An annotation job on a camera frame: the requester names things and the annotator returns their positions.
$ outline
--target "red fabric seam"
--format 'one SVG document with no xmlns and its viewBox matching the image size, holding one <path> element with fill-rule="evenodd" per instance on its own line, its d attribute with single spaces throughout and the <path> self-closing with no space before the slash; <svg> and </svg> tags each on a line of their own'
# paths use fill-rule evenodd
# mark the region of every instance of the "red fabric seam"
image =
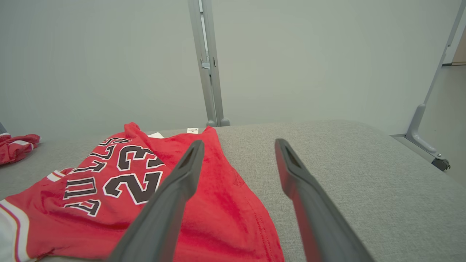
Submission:
<svg viewBox="0 0 466 262">
<path fill-rule="evenodd" d="M 265 245 L 264 234 L 262 233 L 262 231 L 263 231 L 262 229 L 264 228 L 264 226 L 261 225 L 261 224 L 259 223 L 259 220 L 257 219 L 256 211 L 254 210 L 254 208 L 253 208 L 253 206 L 251 205 L 251 203 L 249 203 L 248 199 L 247 199 L 244 195 L 243 195 L 243 197 L 244 197 L 244 199 L 246 200 L 247 204 L 251 207 L 251 209 L 252 209 L 252 211 L 253 211 L 253 213 L 254 213 L 254 217 L 255 217 L 255 219 L 256 219 L 257 226 L 259 227 L 259 233 L 260 233 L 260 236 L 262 237 L 262 244 L 264 245 L 265 254 L 266 254 L 266 256 L 267 256 L 267 259 L 268 259 L 268 261 L 272 261 L 272 260 L 270 259 L 269 249 L 268 249 L 267 246 Z"/>
</svg>

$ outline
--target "metal bracket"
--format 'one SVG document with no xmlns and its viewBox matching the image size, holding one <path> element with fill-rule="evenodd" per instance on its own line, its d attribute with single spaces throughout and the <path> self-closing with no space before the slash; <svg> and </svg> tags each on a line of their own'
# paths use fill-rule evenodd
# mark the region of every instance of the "metal bracket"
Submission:
<svg viewBox="0 0 466 262">
<path fill-rule="evenodd" d="M 431 146 L 427 143 L 419 134 L 419 125 L 421 124 L 422 116 L 424 115 L 425 111 L 425 103 L 421 104 L 416 108 L 416 112 L 412 117 L 411 124 L 408 128 L 406 135 L 404 136 L 407 140 L 411 141 L 413 144 L 417 145 L 427 153 L 431 154 L 433 157 L 437 159 L 445 159 L 441 153 L 435 149 L 435 147 Z"/>
</svg>

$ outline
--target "basketball jersey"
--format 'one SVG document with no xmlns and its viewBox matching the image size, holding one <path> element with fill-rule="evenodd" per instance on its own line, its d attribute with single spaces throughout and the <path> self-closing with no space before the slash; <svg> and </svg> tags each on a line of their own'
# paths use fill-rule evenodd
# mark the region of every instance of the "basketball jersey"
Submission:
<svg viewBox="0 0 466 262">
<path fill-rule="evenodd" d="M 0 201 L 0 261 L 106 259 L 198 139 L 205 143 L 204 161 L 174 261 L 283 261 L 267 210 L 228 163 L 214 128 L 159 139 L 135 123 L 98 144 L 77 168 L 55 170 Z"/>
</svg>

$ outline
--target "folded red garment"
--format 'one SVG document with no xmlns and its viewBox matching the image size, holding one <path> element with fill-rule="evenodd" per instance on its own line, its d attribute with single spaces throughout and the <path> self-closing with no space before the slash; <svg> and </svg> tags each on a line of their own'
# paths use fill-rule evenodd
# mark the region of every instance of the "folded red garment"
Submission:
<svg viewBox="0 0 466 262">
<path fill-rule="evenodd" d="M 37 147 L 41 137 L 29 134 L 12 138 L 10 134 L 0 134 L 0 165 L 14 163 L 25 158 Z"/>
</svg>

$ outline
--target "jersey tag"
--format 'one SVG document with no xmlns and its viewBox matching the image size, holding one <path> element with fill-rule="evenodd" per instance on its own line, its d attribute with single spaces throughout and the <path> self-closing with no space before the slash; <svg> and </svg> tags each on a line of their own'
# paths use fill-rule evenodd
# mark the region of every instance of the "jersey tag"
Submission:
<svg viewBox="0 0 466 262">
<path fill-rule="evenodd" d="M 148 135 L 150 138 L 164 138 L 159 132 Z"/>
<path fill-rule="evenodd" d="M 186 133 L 199 134 L 199 128 L 188 127 L 188 131 Z"/>
</svg>

